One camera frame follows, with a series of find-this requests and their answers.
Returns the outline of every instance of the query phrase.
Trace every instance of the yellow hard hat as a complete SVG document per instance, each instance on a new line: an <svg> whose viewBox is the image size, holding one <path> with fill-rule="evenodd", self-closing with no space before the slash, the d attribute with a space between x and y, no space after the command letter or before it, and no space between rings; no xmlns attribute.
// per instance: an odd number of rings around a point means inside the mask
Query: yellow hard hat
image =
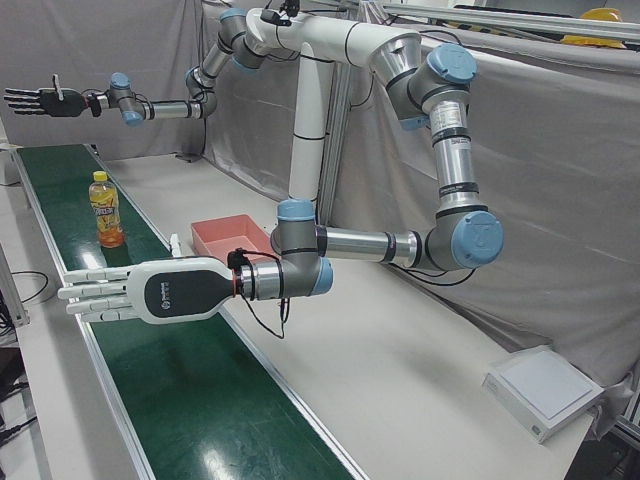
<svg viewBox="0 0 640 480"><path fill-rule="evenodd" d="M605 22L621 22L622 16L617 8L592 8L580 15L583 20L602 20ZM618 40L608 38L581 37L578 35L565 35L561 43L569 45L587 45L593 47L627 48Z"/></svg>

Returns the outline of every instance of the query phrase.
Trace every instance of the plastic tray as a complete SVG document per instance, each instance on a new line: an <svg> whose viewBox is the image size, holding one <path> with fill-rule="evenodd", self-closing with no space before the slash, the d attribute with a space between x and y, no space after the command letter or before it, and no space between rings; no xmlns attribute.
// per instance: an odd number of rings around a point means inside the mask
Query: plastic tray
<svg viewBox="0 0 640 480"><path fill-rule="evenodd" d="M193 245L198 255L211 255L227 263L227 254L236 248L274 255L269 235L249 215L216 218L191 224ZM262 255L247 255L251 261L269 260Z"/></svg>

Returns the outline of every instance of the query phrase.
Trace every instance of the orange juice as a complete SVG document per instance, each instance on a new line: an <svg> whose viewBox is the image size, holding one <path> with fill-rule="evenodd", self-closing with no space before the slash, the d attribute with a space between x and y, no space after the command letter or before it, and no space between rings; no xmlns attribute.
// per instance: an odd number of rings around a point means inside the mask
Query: orange juice
<svg viewBox="0 0 640 480"><path fill-rule="evenodd" d="M119 247L124 243L124 232L118 211L118 190L109 181L106 172L93 172L93 183L89 187L89 200L96 215L98 240L107 248Z"/></svg>

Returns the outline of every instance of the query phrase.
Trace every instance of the green conveyor belt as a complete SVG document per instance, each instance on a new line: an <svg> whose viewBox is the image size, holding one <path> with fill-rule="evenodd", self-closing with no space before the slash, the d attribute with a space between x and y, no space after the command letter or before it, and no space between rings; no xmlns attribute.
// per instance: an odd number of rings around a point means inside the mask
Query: green conveyor belt
<svg viewBox="0 0 640 480"><path fill-rule="evenodd" d="M87 194L100 166L85 146L19 155L67 270L169 256L122 195L126 246L100 248ZM352 478L219 315L92 328L158 480Z"/></svg>

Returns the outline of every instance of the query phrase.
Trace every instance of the fabric backdrop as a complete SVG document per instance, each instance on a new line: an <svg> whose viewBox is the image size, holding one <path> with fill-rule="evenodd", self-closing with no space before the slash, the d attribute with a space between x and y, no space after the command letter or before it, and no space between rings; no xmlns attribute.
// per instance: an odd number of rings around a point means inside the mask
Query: fabric backdrop
<svg viewBox="0 0 640 480"><path fill-rule="evenodd" d="M150 100L186 99L185 72L197 64L202 8L197 0L3 0L0 89L106 90L129 75ZM0 102L8 138L24 146L97 144L103 158L200 152L203 122L171 120L127 127L118 110L94 119L18 116Z"/></svg>
<svg viewBox="0 0 640 480"><path fill-rule="evenodd" d="M468 282L424 288L509 350L550 344L603 386L626 378L624 399L640 356L640 56L455 33L479 65L474 166L506 241ZM425 38L424 53L437 44ZM253 77L225 71L224 125L209 128L212 161L277 199L287 195L295 80L294 62L265 62ZM370 81L355 75L352 104ZM429 230L437 206L430 135L403 131L376 84L349 115L331 224Z"/></svg>

